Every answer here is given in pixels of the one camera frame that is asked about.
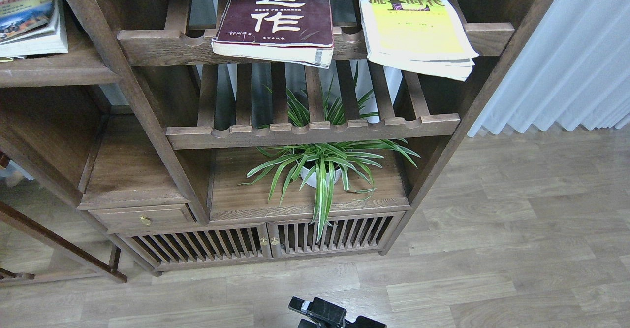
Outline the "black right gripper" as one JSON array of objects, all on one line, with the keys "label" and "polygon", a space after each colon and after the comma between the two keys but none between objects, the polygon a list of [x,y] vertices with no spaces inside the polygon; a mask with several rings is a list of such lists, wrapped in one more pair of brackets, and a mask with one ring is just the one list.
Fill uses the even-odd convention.
[{"label": "black right gripper", "polygon": [[387,328],[387,325],[359,315],[355,321],[345,321],[347,310],[331,302],[315,297],[313,301],[306,301],[293,297],[288,308],[294,312],[305,315],[308,319],[301,319],[298,328],[324,328],[345,327],[345,328]]}]

